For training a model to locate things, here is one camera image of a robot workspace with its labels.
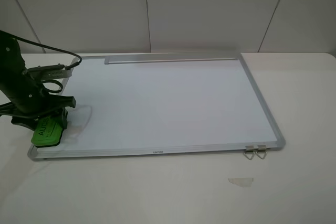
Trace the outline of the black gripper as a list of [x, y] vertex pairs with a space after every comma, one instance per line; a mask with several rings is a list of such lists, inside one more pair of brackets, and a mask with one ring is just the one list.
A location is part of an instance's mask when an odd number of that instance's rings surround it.
[[1, 91], [10, 100], [1, 105], [1, 115], [12, 117], [11, 123], [34, 131], [41, 118], [59, 118], [62, 111], [76, 107], [72, 96], [51, 95], [35, 80], [21, 55], [20, 46], [12, 35], [1, 32]]

